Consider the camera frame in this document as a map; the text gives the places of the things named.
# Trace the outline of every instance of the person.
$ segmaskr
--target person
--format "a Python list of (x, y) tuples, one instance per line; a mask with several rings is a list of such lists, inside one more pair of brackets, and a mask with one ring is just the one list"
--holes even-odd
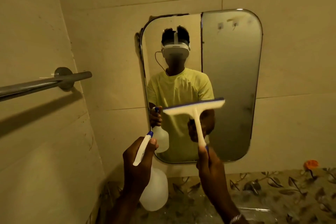
[[(174, 33), (171, 28), (163, 32), (162, 46), (174, 43)], [(179, 44), (189, 46), (189, 33), (185, 28), (177, 27), (177, 36)], [(162, 112), (162, 108), (214, 99), (211, 82), (205, 73), (186, 68), (186, 58), (165, 60), (168, 68), (154, 75), (147, 86), (150, 125), (162, 126), (169, 133), (168, 150), (157, 155), (170, 163), (195, 161), (198, 157), (197, 143), (194, 143), (198, 141), (195, 123), (187, 114), (168, 116)], [(156, 106), (159, 107), (158, 113), (153, 110)], [(214, 110), (202, 112), (200, 120), (205, 137), (214, 129)]]
[[(144, 137), (139, 137), (123, 154), (124, 188), (111, 211), (107, 213), (106, 224), (128, 224), (142, 192), (149, 183), (152, 159), (158, 145), (156, 139), (152, 138), (140, 164), (133, 166), (143, 139)], [(227, 224), (248, 223), (230, 198), (224, 165), (213, 148), (209, 146), (208, 153), (205, 147), (199, 147), (198, 155), (199, 160), (196, 167), (199, 170), (202, 188), (223, 222)]]

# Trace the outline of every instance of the bracelet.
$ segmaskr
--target bracelet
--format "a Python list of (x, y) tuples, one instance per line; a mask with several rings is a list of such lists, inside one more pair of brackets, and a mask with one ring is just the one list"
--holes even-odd
[(229, 223), (229, 224), (233, 224), (233, 223), (239, 221), (241, 217), (242, 217), (241, 214), (239, 214), (239, 215), (237, 215), (237, 216), (234, 216), (234, 217), (232, 218), (232, 220), (230, 220), (230, 223)]

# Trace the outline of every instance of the white vr headset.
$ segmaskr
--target white vr headset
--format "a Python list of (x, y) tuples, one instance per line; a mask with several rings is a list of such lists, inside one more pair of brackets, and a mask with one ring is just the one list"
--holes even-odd
[(162, 55), (165, 59), (180, 58), (186, 59), (189, 56), (190, 44), (179, 42), (177, 31), (174, 33), (174, 43), (161, 44)]

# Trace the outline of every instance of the rounded rectangular mirror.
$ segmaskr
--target rounded rectangular mirror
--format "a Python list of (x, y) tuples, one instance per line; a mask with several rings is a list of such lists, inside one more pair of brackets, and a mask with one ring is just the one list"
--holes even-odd
[(164, 15), (141, 33), (149, 119), (166, 163), (198, 159), (195, 124), (189, 115), (167, 116), (163, 108), (224, 97), (221, 109), (201, 114), (207, 143), (223, 161), (249, 148), (263, 31), (243, 9)]

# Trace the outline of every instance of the t-shirt sleeve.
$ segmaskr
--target t-shirt sleeve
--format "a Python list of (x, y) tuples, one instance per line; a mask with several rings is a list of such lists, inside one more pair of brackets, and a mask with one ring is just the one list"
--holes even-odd
[(212, 85), (209, 77), (203, 74), (199, 82), (198, 100), (210, 100), (214, 99)]
[(154, 91), (152, 79), (150, 79), (147, 85), (147, 98), (148, 98), (149, 103), (153, 103), (154, 105), (157, 106), (157, 99), (156, 99), (156, 94)]

